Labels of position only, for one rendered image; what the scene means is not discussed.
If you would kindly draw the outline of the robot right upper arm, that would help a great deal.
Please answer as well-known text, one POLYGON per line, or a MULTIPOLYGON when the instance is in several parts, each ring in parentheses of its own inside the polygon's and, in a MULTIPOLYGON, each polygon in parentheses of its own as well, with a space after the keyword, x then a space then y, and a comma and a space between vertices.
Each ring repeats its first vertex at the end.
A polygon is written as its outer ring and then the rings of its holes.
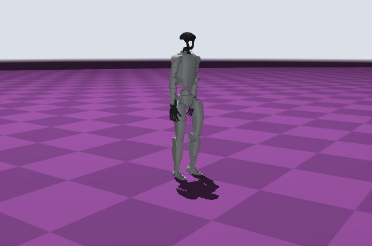
POLYGON ((182 55, 173 55, 171 57, 171 70, 170 70, 170 78, 175 78, 175 85, 179 83, 179 78, 176 77, 178 73, 179 64, 182 62, 182 55))

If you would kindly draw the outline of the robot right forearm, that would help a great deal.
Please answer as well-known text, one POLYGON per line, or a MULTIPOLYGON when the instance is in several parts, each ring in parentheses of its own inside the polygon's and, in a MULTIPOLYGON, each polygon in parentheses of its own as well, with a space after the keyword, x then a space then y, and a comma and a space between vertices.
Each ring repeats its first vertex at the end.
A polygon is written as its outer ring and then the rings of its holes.
POLYGON ((169 89, 170 89, 170 104, 174 105, 175 99, 177 99, 177 86, 175 85, 175 78, 171 77, 169 81, 169 89))

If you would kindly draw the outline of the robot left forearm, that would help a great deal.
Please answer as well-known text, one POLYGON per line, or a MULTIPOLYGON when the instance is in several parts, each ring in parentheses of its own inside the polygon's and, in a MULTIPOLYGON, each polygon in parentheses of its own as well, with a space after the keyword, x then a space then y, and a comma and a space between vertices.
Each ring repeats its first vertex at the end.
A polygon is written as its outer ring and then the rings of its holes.
POLYGON ((196 95, 197 95, 197 86, 198 86, 198 82, 197 83, 194 83, 194 85, 191 86, 191 92, 190 92, 190 94, 193 94, 194 97, 196 97, 196 95))

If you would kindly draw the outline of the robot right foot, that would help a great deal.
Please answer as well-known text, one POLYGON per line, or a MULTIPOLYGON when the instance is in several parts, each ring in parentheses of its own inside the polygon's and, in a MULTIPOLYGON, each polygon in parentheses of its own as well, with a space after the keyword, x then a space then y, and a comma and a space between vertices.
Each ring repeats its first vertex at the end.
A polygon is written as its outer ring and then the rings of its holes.
POLYGON ((185 176, 183 176, 180 172, 177 172, 177 173, 174 173, 174 171, 172 172, 172 175, 175 176, 176 178, 180 179, 180 180, 186 180, 187 178, 185 176))

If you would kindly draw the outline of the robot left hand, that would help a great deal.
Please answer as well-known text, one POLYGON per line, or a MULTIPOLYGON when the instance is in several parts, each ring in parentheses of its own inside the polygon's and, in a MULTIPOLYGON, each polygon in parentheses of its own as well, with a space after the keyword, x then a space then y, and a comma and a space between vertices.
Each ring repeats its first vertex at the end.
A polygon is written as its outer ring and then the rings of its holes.
MULTIPOLYGON (((194 97, 194 98, 196 98, 196 97, 194 97)), ((188 115, 190 115, 190 114, 191 114, 190 116, 192 116, 192 112, 193 112, 193 109, 191 109, 191 110, 190 110, 190 107, 189 107, 189 110, 188 110, 188 112, 187 112, 186 114, 188 114, 188 113, 189 113, 188 115)))

